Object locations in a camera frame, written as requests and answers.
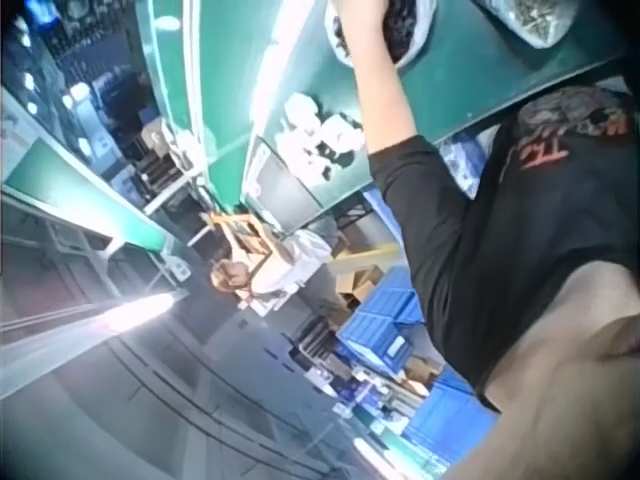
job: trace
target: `plastic bag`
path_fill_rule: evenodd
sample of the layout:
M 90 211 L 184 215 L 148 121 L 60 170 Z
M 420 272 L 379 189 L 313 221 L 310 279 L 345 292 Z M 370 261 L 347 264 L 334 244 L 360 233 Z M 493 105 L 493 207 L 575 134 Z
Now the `plastic bag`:
M 549 48 L 564 37 L 581 0 L 472 0 L 486 8 L 534 48 Z
M 436 5 L 436 0 L 390 1 L 384 29 L 387 47 L 396 64 L 396 68 L 402 68 L 410 63 L 424 47 L 429 36 Z M 338 60 L 349 67 L 353 67 L 349 49 L 342 34 L 342 25 L 340 24 L 338 13 L 333 6 L 333 2 L 330 1 L 327 2 L 324 27 L 331 48 Z

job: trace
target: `woman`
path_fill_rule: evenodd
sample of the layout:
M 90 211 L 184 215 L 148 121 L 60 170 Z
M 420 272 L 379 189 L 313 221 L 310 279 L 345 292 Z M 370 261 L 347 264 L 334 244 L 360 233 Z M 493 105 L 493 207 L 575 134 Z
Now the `woman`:
M 260 300 L 296 292 L 331 258 L 340 235 L 335 220 L 327 215 L 282 241 L 257 218 L 251 217 L 250 223 L 271 254 L 246 252 L 229 225 L 221 223 L 231 245 L 231 258 L 220 261 L 213 268 L 211 281 L 220 291 Z
M 592 87 L 530 102 L 500 127 L 469 201 L 417 132 L 383 36 L 388 2 L 336 3 L 431 339 L 503 413 L 451 478 L 615 478 L 603 464 L 640 438 L 634 102 Z M 616 347 L 586 347 L 612 331 Z

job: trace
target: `ceiling light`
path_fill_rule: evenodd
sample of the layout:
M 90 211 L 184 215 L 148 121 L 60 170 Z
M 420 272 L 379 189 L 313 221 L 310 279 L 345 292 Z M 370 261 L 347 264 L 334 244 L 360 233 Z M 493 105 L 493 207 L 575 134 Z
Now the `ceiling light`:
M 65 107 L 67 107 L 69 110 L 71 110 L 71 108 L 73 108 L 73 99 L 71 98 L 71 96 L 69 95 L 63 95 L 62 96 L 62 103 L 64 104 Z
M 27 90 L 33 91 L 36 88 L 36 82 L 33 79 L 33 75 L 29 72 L 24 74 L 24 86 Z
M 103 318 L 111 331 L 123 333 L 168 312 L 174 303 L 171 293 L 161 293 L 113 308 Z
M 16 18 L 16 20 L 13 22 L 13 24 L 18 28 L 18 30 L 20 30 L 22 32 L 28 32 L 29 31 L 29 27 L 27 27 L 27 23 L 24 21 L 24 18 L 22 18 L 22 17 Z
M 22 43 L 22 45 L 24 45 L 27 48 L 31 47 L 31 37 L 29 37 L 28 33 L 22 34 L 22 36 L 20 37 L 20 43 Z
M 166 30 L 167 32 L 175 32 L 176 30 L 180 30 L 181 26 L 180 20 L 170 15 L 158 17 L 155 19 L 154 23 L 158 30 Z
M 90 91 L 89 85 L 84 82 L 76 83 L 69 89 L 69 93 L 76 102 L 84 100 L 89 95 Z
M 87 157 L 91 155 L 91 145 L 89 145 L 89 142 L 87 141 L 86 138 L 78 139 L 78 147 L 80 147 L 80 150 L 82 150 L 82 153 L 84 153 Z

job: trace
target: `white bag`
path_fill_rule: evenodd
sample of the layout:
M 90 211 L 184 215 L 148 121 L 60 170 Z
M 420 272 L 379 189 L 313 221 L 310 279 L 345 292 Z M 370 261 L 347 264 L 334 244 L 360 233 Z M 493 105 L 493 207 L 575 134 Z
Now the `white bag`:
M 534 48 L 549 48 L 564 37 L 581 0 L 473 0 Z
M 427 37 L 429 36 L 429 29 L 431 28 L 431 23 L 433 20 L 433 15 L 436 11 L 437 1 L 436 0 L 415 0 L 416 1 L 416 26 L 413 31 L 413 38 L 411 39 L 411 44 L 409 46 L 409 50 L 407 53 L 396 63 L 396 68 L 402 68 L 405 65 L 409 64 L 427 41 Z M 324 28 L 327 33 L 327 38 L 329 39 L 329 43 L 331 44 L 331 48 L 333 49 L 333 53 L 335 53 L 338 60 L 353 68 L 353 63 L 351 62 L 351 57 L 347 56 L 347 52 L 340 47 L 340 40 L 336 36 L 334 20 L 338 16 L 338 12 L 336 12 L 335 7 L 333 6 L 333 2 L 327 2 L 327 9 L 325 11 L 324 16 Z

